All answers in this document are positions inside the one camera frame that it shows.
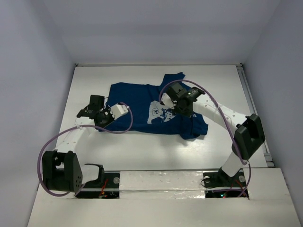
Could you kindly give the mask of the blue printed t-shirt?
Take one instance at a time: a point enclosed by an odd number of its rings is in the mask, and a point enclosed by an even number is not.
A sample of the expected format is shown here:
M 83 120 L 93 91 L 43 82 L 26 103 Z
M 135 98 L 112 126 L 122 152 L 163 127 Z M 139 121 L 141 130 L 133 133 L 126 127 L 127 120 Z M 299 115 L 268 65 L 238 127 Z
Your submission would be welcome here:
M 132 84 L 119 82 L 112 84 L 109 90 L 107 105 L 113 106 L 123 102 L 133 113 L 131 130 L 144 133 L 180 135 L 182 139 L 195 139 L 208 132 L 208 124 L 201 114 L 194 113 L 188 118 L 175 114 L 171 108 L 159 102 L 162 88 L 178 79 L 184 79 L 183 72 L 165 74 L 160 85 Z

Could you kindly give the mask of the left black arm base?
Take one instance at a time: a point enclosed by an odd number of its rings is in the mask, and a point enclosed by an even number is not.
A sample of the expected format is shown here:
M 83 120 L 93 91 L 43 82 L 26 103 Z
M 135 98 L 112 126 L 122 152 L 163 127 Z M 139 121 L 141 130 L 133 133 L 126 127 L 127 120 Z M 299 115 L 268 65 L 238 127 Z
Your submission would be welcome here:
M 105 172 L 102 181 L 94 180 L 85 184 L 76 195 L 78 199 L 119 199 L 120 172 Z

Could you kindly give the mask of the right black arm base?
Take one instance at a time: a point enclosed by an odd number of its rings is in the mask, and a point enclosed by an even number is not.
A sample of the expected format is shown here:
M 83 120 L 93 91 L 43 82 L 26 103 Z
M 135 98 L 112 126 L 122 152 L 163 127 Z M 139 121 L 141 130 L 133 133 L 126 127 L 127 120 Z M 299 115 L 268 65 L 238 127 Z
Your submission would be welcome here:
M 243 171 L 239 171 L 234 177 L 219 171 L 204 172 L 200 184 L 205 188 L 206 198 L 249 198 Z

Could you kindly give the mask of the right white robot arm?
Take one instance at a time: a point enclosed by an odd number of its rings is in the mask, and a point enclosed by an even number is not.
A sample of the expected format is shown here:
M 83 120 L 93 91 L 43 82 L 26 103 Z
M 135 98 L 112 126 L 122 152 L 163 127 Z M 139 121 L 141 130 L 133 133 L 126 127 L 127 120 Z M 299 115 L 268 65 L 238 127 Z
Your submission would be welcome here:
M 164 86 L 159 100 L 175 113 L 191 117 L 194 113 L 212 120 L 228 131 L 232 140 L 232 152 L 218 173 L 222 185 L 230 185 L 235 175 L 265 142 L 262 122 L 256 114 L 238 113 L 220 103 L 205 88 L 194 84 L 186 89 L 182 80 Z

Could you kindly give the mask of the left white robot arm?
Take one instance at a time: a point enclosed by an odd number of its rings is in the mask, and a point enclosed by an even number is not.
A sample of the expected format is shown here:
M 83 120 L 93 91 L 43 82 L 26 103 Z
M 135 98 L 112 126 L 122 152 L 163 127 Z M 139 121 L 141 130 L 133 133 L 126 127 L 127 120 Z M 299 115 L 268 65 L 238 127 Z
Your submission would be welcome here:
M 77 193 L 85 183 L 78 159 L 83 144 L 94 130 L 104 130 L 126 113 L 125 105 L 106 106 L 104 96 L 91 95 L 89 104 L 78 112 L 74 126 L 60 133 L 65 135 L 64 140 L 54 150 L 43 147 L 39 153 L 37 173 L 44 190 L 57 197 Z

